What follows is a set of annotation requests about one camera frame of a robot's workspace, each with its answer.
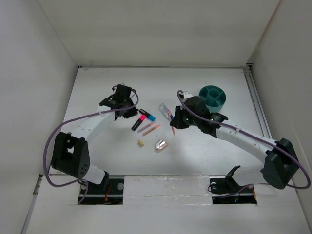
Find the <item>purple pastel pen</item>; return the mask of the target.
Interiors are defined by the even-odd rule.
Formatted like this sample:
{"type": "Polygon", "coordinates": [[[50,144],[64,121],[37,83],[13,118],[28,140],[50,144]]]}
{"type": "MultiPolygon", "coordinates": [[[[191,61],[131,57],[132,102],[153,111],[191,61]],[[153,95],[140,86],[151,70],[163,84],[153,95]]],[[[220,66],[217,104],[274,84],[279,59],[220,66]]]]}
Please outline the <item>purple pastel pen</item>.
{"type": "Polygon", "coordinates": [[[146,126],[144,126],[144,127],[142,127],[141,129],[139,129],[139,130],[137,131],[137,133],[140,133],[140,132],[144,131],[145,129],[151,127],[151,126],[154,125],[154,124],[155,124],[155,121],[150,122],[150,123],[147,124],[146,126]]]}

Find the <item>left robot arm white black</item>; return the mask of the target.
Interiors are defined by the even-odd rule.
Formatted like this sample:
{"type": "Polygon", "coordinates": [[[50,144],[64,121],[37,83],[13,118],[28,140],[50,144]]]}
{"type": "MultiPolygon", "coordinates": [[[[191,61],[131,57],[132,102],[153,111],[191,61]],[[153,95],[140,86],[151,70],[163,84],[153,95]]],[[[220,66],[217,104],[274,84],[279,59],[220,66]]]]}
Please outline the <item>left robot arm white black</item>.
{"type": "Polygon", "coordinates": [[[136,91],[123,84],[112,88],[113,94],[99,103],[97,111],[68,120],[65,124],[84,119],[71,132],[59,132],[54,141],[51,167],[79,181],[89,183],[97,193],[104,193],[109,186],[109,174],[93,165],[89,146],[92,141],[119,117],[130,118],[138,113],[131,96],[138,98],[136,91]]]}

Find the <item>orange pastel pen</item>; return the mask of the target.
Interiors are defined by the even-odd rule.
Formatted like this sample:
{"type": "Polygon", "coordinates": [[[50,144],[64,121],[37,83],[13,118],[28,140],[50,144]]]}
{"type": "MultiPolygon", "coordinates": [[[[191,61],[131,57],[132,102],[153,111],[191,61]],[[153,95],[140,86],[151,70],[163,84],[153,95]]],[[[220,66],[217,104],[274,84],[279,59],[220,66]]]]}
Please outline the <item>orange pastel pen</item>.
{"type": "Polygon", "coordinates": [[[150,132],[154,131],[155,129],[157,129],[157,128],[160,127],[160,126],[161,126],[160,123],[157,124],[156,126],[152,127],[151,129],[147,130],[146,132],[144,132],[144,133],[142,134],[142,136],[146,136],[147,134],[149,134],[150,132]]]}

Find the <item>pink cap black highlighter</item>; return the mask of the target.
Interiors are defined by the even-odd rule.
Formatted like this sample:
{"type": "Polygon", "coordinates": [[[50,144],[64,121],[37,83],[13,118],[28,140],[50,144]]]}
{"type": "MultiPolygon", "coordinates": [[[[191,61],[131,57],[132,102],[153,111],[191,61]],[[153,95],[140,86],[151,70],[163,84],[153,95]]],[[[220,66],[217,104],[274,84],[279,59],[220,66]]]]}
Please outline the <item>pink cap black highlighter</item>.
{"type": "Polygon", "coordinates": [[[131,130],[135,131],[140,126],[140,124],[145,120],[145,118],[146,118],[145,115],[141,115],[139,119],[131,127],[131,130]]]}

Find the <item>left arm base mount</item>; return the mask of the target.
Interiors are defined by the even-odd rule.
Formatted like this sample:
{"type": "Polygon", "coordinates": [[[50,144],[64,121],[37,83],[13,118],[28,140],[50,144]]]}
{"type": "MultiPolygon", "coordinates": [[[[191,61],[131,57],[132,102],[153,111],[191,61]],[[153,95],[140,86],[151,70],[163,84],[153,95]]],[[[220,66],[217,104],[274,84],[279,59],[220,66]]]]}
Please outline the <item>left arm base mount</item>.
{"type": "Polygon", "coordinates": [[[80,205],[122,205],[124,192],[124,175],[109,176],[108,185],[101,189],[99,185],[91,182],[86,187],[85,182],[80,182],[78,204],[80,205]]]}

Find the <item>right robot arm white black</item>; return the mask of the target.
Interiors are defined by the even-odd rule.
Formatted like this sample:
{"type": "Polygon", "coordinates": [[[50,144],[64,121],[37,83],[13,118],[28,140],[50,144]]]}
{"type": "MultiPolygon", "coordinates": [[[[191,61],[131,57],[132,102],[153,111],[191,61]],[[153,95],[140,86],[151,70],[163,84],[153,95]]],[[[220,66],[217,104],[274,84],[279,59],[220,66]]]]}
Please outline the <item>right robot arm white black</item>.
{"type": "Polygon", "coordinates": [[[220,113],[211,113],[204,100],[189,93],[178,93],[180,105],[170,125],[177,129],[197,127],[202,133],[226,141],[257,158],[259,167],[234,166],[226,175],[210,178],[215,194],[235,193],[246,185],[268,184],[276,189],[284,189],[299,169],[299,162],[292,143],[258,136],[235,125],[220,113]]]}

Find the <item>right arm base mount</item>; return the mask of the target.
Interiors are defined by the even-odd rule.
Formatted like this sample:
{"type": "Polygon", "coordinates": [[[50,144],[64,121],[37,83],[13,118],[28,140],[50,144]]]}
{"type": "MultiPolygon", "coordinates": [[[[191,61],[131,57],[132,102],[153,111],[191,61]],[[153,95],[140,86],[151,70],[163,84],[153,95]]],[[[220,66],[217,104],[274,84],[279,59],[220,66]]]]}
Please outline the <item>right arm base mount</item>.
{"type": "Polygon", "coordinates": [[[233,167],[226,175],[210,175],[207,191],[212,194],[212,203],[257,204],[254,186],[239,185],[233,178],[240,166],[233,167]]]}

